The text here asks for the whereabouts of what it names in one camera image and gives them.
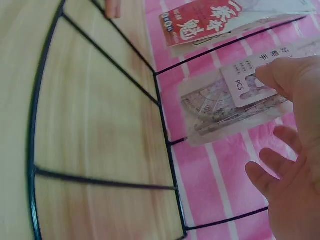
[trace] red and white packaging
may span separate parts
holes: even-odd
[[[167,46],[179,56],[315,10],[309,0],[195,0],[159,18]]]
[[[160,16],[166,43],[180,45],[219,34],[242,10],[233,0],[196,0],[166,12]]]

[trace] pink and white striped cloth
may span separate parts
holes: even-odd
[[[157,71],[214,47],[211,45],[182,57],[171,57],[171,52],[166,47],[159,15],[188,2],[190,0],[145,1],[147,28]],[[313,2],[320,10],[319,1]],[[170,140],[175,141],[186,136],[177,92],[177,85],[184,78],[197,76],[249,55],[319,34],[320,16],[315,14],[206,54],[159,75],[161,99]],[[266,199],[249,181],[245,164],[249,161],[260,162],[259,151],[265,147],[287,158],[295,159],[294,152],[273,136],[276,125],[294,127],[293,113],[215,143],[190,147],[187,142],[182,142],[172,148],[188,227],[232,218],[268,205]],[[265,211],[236,221],[189,231],[187,239],[271,240],[275,238],[269,227],[268,212]]]

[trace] metal wire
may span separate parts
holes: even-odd
[[[103,8],[95,1],[95,0],[90,0],[94,6],[98,8],[98,10],[101,12],[101,14],[104,15],[104,10]],[[175,191],[175,196],[176,196],[176,201],[177,201],[177,206],[179,209],[179,215],[180,215],[180,220],[181,220],[181,226],[183,230],[183,236],[180,237],[178,240],[185,239],[188,235],[187,231],[192,231],[196,229],[202,229],[202,228],[207,228],[211,226],[216,226],[224,223],[228,223],[230,221],[235,221],[238,219],[246,218],[258,213],[261,213],[263,211],[267,211],[268,207],[252,211],[240,216],[236,216],[233,218],[217,221],[217,222],[212,222],[204,225],[199,225],[199,226],[193,226],[193,227],[188,227],[185,225],[185,217],[184,217],[184,212],[183,212],[183,206],[181,203],[181,198],[179,195],[179,187],[178,187],[178,182],[177,182],[177,176],[175,173],[175,166],[173,162],[173,157],[172,157],[172,151],[171,147],[179,144],[183,141],[186,140],[186,138],[181,138],[176,141],[170,142],[168,140],[168,133],[166,129],[166,124],[165,124],[165,118],[164,118],[164,112],[163,112],[163,107],[161,105],[161,95],[160,95],[160,90],[159,90],[159,84],[157,80],[157,76],[165,73],[169,70],[172,70],[178,66],[181,66],[182,64],[185,64],[187,62],[190,62],[194,59],[200,58],[208,53],[211,53],[213,51],[216,51],[218,49],[227,47],[233,43],[239,42],[241,40],[247,39],[249,37],[255,36],[257,34],[266,32],[268,30],[290,24],[292,22],[298,21],[302,18],[296,19],[296,20],[291,20],[285,23],[281,23],[278,25],[275,25],[270,28],[266,28],[264,30],[255,32],[253,34],[249,34],[245,37],[236,39],[234,41],[231,41],[229,43],[226,43],[222,46],[213,48],[209,51],[206,51],[204,53],[198,54],[194,57],[188,58],[185,61],[182,61],[178,64],[175,64],[173,66],[170,66],[166,69],[163,69],[159,72],[155,72],[155,70],[152,68],[152,66],[148,63],[148,61],[142,56],[142,54],[137,50],[137,48],[132,44],[132,42],[125,36],[125,34],[116,26],[116,24],[111,20],[107,19],[112,26],[117,30],[117,32],[122,36],[122,38],[128,43],[128,45],[132,48],[132,50],[139,56],[139,58],[147,65],[147,67],[152,71],[153,73],[153,80],[155,84],[155,89],[156,89],[156,95],[157,95],[157,100],[152,97],[135,79],[130,76],[127,71],[125,71],[112,57],[110,57],[95,41],[93,41],[92,38],[90,38],[75,22],[70,19],[66,14],[63,12],[64,4],[66,0],[61,0],[56,13],[54,15],[54,18],[52,20],[52,24],[50,26],[50,29],[48,31],[41,57],[39,60],[39,65],[38,69],[35,75],[35,82],[34,82],[34,88],[33,88],[33,93],[32,93],[32,101],[31,101],[31,106],[30,106],[30,121],[29,121],[29,131],[28,131],[28,150],[27,150],[27,181],[28,181],[28,196],[29,196],[29,207],[30,207],[30,212],[31,212],[31,220],[32,220],[32,226],[33,226],[33,233],[34,233],[34,238],[36,240],[41,240],[42,235],[41,235],[41,229],[40,229],[40,223],[39,223],[39,218],[38,218],[38,212],[37,212],[37,203],[36,203],[36,191],[35,191],[35,176],[43,176],[43,177],[48,177],[48,178],[55,178],[55,179],[60,179],[64,181],[71,181],[71,182],[77,182],[80,184],[93,184],[93,185],[105,185],[105,186],[110,186],[110,187],[120,187],[120,188],[136,188],[136,189],[153,189],[153,190],[171,190]],[[60,17],[63,17],[71,26],[73,26],[86,40],[88,40],[101,54],[103,54],[118,70],[120,70],[132,83],[134,83],[143,94],[145,94],[153,103],[155,103],[159,107],[160,111],[160,117],[161,117],[161,122],[162,122],[162,130],[163,130],[163,135],[165,139],[165,145],[167,149],[167,154],[168,154],[168,160],[170,164],[170,170],[171,170],[171,175],[172,175],[172,180],[173,180],[173,186],[159,186],[159,185],[147,185],[147,184],[134,184],[134,183],[125,183],[125,182],[114,182],[114,181],[106,181],[106,180],[101,180],[101,179],[93,179],[93,178],[87,178],[87,177],[82,177],[82,176],[74,176],[74,175],[67,175],[67,174],[62,174],[62,173],[57,173],[57,172],[52,172],[52,171],[47,171],[40,169],[39,167],[35,166],[35,132],[36,132],[36,120],[37,120],[37,111],[38,111],[38,102],[39,102],[39,95],[40,95],[40,90],[41,90],[41,83],[42,83],[42,78],[45,70],[45,65],[49,53],[49,48],[50,44],[53,39],[54,31],[57,26],[58,20]]]

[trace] hand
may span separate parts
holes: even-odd
[[[121,0],[105,0],[105,16],[109,19],[120,18]]]
[[[320,57],[279,58],[257,68],[257,78],[293,102],[297,131],[285,126],[274,135],[298,155],[290,161],[269,148],[261,160],[280,179],[254,162],[245,166],[269,202],[269,222],[277,240],[320,239]]]

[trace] protractor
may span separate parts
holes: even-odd
[[[237,111],[224,79],[183,96],[181,101],[189,113],[202,121],[219,122]]]

